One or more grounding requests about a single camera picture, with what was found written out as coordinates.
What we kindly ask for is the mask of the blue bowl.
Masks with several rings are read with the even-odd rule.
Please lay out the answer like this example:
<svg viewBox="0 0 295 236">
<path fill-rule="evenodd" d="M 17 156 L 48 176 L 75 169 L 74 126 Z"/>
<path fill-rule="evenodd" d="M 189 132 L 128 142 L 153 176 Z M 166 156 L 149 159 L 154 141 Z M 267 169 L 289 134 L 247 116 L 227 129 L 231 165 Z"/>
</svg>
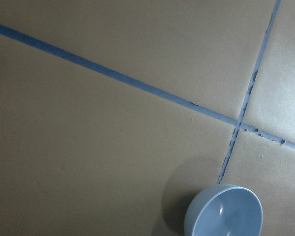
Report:
<svg viewBox="0 0 295 236">
<path fill-rule="evenodd" d="M 197 194 L 184 218 L 185 236 L 259 236 L 263 209 L 251 190 L 217 184 Z"/>
</svg>

